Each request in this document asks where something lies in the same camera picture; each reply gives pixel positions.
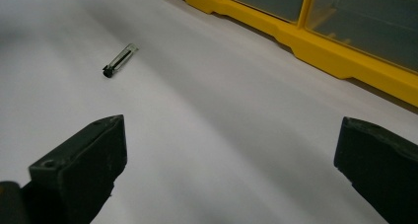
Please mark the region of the small clear tube black cap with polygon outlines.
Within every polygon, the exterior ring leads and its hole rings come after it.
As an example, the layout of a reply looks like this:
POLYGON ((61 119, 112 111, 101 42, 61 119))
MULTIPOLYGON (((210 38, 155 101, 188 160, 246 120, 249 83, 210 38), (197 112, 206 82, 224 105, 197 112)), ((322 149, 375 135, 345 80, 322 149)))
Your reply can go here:
POLYGON ((108 65, 103 69, 106 78, 111 78, 120 68, 132 57, 138 50, 138 46, 134 43, 127 45, 108 65))

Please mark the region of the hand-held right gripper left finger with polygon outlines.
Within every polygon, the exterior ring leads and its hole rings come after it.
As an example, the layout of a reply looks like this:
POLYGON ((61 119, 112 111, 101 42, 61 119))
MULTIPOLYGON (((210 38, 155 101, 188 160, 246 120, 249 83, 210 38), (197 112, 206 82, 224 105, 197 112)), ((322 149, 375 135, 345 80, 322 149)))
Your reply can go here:
POLYGON ((29 166, 34 224, 90 224, 127 164, 124 117, 96 120, 29 166))

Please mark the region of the set of clear drawers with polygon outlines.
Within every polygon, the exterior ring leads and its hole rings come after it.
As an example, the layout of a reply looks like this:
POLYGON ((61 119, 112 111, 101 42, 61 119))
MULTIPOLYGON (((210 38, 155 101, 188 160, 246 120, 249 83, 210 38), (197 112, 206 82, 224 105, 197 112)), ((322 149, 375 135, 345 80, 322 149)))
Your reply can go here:
MULTIPOLYGON (((296 23, 306 0, 234 0, 296 23)), ((418 0, 310 0, 306 28, 418 73, 418 0)))

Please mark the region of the yellow black organizer cabinet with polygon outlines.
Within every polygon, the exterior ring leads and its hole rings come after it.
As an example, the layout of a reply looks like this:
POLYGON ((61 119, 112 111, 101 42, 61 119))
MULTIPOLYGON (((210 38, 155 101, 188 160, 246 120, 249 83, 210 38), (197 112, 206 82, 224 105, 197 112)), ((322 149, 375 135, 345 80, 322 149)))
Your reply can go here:
POLYGON ((231 17, 260 30, 291 48, 306 63, 338 78, 355 78, 418 108, 418 73, 322 37, 306 28, 313 0, 303 0, 295 24, 234 0, 184 0, 206 13, 231 17))

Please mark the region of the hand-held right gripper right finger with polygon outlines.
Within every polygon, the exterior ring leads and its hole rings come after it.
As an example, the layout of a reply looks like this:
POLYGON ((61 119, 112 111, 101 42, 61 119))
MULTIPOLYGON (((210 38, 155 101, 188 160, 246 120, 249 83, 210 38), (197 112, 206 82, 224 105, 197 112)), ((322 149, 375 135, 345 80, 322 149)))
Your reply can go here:
POLYGON ((418 224, 418 145, 345 117, 333 164, 388 224, 418 224))

